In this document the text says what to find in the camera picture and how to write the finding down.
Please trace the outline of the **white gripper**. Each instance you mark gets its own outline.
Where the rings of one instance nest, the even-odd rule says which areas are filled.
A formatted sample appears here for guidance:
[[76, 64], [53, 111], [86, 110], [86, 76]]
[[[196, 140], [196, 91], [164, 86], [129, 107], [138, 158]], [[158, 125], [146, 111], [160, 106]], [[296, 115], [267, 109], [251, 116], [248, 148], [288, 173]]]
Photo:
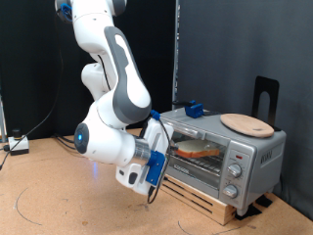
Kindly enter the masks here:
[[144, 137], [135, 137], [135, 149], [130, 162], [116, 168], [116, 180], [136, 193], [151, 195], [166, 170], [168, 147], [170, 151], [178, 150], [177, 146], [170, 146], [173, 131], [171, 125], [150, 121]]

